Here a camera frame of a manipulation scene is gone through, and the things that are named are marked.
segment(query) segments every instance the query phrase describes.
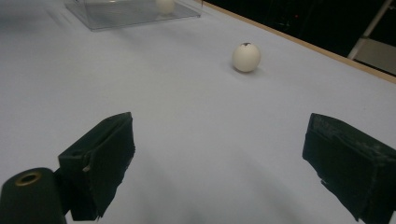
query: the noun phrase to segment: wooden edge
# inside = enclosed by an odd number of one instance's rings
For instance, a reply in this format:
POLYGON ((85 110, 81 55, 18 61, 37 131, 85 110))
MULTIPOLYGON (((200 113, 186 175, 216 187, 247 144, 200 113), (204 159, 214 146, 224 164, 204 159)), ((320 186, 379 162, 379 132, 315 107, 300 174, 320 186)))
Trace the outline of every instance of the wooden edge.
POLYGON ((326 49, 321 49, 321 48, 319 48, 319 47, 317 47, 317 46, 315 46, 315 45, 312 45, 312 44, 310 44, 310 43, 307 43, 307 42, 305 42, 305 41, 303 41, 303 40, 301 40, 301 39, 298 39, 298 38, 293 37, 293 36, 291 36, 291 35, 286 35, 286 34, 280 32, 280 31, 278 31, 278 30, 275 30, 275 29, 273 29, 273 28, 270 28, 270 27, 268 27, 268 26, 265 26, 265 25, 263 25, 263 24, 261 24, 261 23, 258 23, 258 22, 256 22, 256 21, 250 20, 250 19, 248 19, 248 18, 242 17, 242 16, 240 16, 240 15, 237 15, 237 14, 235 14, 235 13, 233 13, 233 12, 231 12, 231 11, 228 11, 228 10, 226 10, 226 9, 224 9, 224 8, 217 7, 217 6, 213 5, 213 4, 207 3, 206 1, 203 1, 203 2, 204 2, 204 6, 206 6, 206 7, 213 8, 213 9, 215 9, 216 11, 219 11, 219 12, 221 12, 221 13, 224 13, 224 14, 226 14, 226 15, 229 15, 229 16, 231 16, 231 17, 234 17, 234 18, 236 18, 236 19, 238 19, 238 20, 240 20, 240 21, 247 22, 247 23, 249 23, 249 24, 251 24, 251 25, 254 25, 254 26, 256 26, 256 27, 259 27, 259 28, 261 28, 261 29, 263 29, 263 30, 266 30, 266 31, 268 31, 268 32, 271 32, 271 33, 273 33, 273 34, 275 34, 275 35, 282 36, 283 38, 286 38, 286 39, 288 39, 288 40, 290 40, 290 41, 292 41, 292 42, 294 42, 294 43, 297 43, 297 44, 299 44, 299 45, 302 45, 302 46, 304 46, 304 47, 307 47, 307 48, 309 48, 309 49, 312 49, 312 50, 314 50, 314 51, 316 51, 316 52, 318 52, 318 53, 321 53, 321 54, 323 54, 323 55, 325 55, 325 56, 327 56, 327 57, 330 57, 330 58, 332 58, 332 59, 335 59, 335 60, 338 61, 338 62, 345 63, 345 64, 347 64, 347 65, 349 65, 349 66, 352 66, 352 67, 355 67, 355 68, 357 68, 357 69, 359 69, 359 70, 361 70, 361 71, 363 71, 363 72, 369 73, 369 74, 374 75, 374 76, 376 76, 376 77, 380 77, 380 78, 382 78, 382 79, 385 79, 385 80, 388 81, 388 82, 391 82, 391 83, 396 84, 396 77, 393 77, 393 76, 391 76, 391 75, 389 75, 389 74, 383 73, 383 72, 381 72, 381 71, 378 71, 378 70, 376 70, 376 69, 374 69, 374 68, 371 68, 371 67, 369 67, 369 66, 366 66, 366 65, 364 65, 364 64, 357 63, 357 62, 355 62, 355 61, 353 61, 353 60, 350 60, 350 59, 345 58, 345 57, 342 57, 342 56, 340 56, 340 55, 338 55, 338 54, 332 53, 332 52, 330 52, 330 51, 328 51, 328 50, 326 50, 326 49))

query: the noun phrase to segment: egg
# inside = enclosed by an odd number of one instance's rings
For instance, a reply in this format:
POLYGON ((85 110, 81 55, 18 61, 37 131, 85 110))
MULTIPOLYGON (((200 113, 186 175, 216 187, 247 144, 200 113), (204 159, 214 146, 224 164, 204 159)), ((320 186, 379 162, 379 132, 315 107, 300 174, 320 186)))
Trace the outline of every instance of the egg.
POLYGON ((175 0, 156 0, 155 3, 162 14, 170 14, 175 10, 175 0))
POLYGON ((259 48, 250 43, 241 44, 233 51, 233 66, 241 72, 255 70, 261 59, 259 48))

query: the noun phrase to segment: metal ring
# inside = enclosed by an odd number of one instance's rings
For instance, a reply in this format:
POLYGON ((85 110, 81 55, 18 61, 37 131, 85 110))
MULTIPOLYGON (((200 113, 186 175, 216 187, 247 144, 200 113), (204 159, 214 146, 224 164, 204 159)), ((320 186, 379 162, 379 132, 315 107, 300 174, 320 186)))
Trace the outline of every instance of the metal ring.
POLYGON ((20 176, 15 181, 15 185, 18 187, 31 185, 31 184, 35 183, 37 180, 39 180, 40 178, 41 178, 41 173, 39 173, 37 171, 29 172, 29 173, 26 173, 26 174, 20 176))

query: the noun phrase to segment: clear plastic box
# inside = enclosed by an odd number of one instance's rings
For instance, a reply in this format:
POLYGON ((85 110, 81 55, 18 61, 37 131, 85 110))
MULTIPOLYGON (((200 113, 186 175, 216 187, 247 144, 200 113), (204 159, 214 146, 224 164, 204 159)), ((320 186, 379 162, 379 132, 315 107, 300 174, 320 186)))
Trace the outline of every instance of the clear plastic box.
POLYGON ((64 0, 64 5, 92 31, 155 21, 200 17, 197 0, 64 0))

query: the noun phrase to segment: white surface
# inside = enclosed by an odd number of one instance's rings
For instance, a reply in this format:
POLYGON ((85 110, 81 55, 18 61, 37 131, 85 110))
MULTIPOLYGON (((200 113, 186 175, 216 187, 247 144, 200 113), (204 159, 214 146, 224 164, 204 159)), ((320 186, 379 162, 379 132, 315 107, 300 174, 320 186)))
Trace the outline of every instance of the white surface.
POLYGON ((93 33, 60 1, 3 2, 1 183, 133 114, 136 154, 99 223, 356 223, 302 159, 310 114, 396 147, 394 84, 212 9, 93 33), (265 52, 248 76, 230 59, 246 40, 265 52))

